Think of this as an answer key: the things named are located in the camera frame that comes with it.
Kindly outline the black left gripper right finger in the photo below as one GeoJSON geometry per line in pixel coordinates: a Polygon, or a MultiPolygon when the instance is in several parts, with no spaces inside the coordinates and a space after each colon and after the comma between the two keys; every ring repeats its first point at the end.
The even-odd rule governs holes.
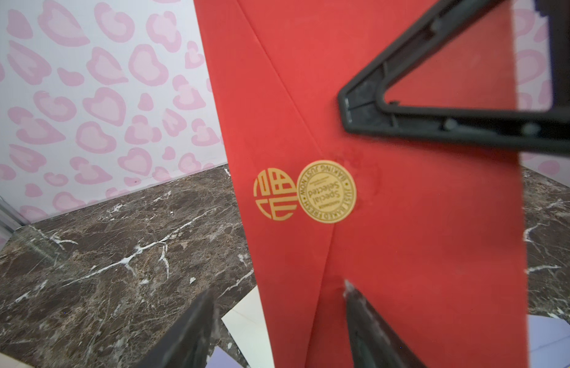
{"type": "Polygon", "coordinates": [[[345,281],[346,320],[355,367],[426,368],[351,282],[345,281]]]}

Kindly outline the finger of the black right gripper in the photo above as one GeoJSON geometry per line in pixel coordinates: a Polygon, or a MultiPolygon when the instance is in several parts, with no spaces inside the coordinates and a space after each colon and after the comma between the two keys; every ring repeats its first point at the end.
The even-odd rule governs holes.
{"type": "Polygon", "coordinates": [[[338,94],[349,133],[570,156],[570,1],[537,1],[548,18],[553,106],[544,112],[402,107],[385,92],[496,1],[439,1],[338,94]]]}

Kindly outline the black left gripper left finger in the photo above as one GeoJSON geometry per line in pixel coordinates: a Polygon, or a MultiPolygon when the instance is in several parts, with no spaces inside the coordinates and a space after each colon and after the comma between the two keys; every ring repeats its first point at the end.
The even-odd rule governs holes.
{"type": "Polygon", "coordinates": [[[204,367],[215,324],[214,296],[200,293],[148,353],[136,363],[143,368],[204,367]]]}

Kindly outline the red envelope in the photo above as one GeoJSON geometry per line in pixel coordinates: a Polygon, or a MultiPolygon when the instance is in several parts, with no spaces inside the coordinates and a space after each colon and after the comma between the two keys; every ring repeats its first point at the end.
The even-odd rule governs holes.
{"type": "Polygon", "coordinates": [[[358,288],[429,367],[528,364],[516,153],[346,133],[338,92],[429,1],[198,1],[220,129],[277,367],[350,367],[358,288]],[[255,199],[269,168],[327,159],[357,202],[336,224],[255,199]]]}

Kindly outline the lilac envelope with butterfly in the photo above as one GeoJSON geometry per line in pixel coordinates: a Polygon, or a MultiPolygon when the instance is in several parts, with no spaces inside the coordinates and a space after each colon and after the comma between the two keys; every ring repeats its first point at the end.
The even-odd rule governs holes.
{"type": "Polygon", "coordinates": [[[570,367],[570,325],[561,319],[529,315],[531,367],[570,367]]]}

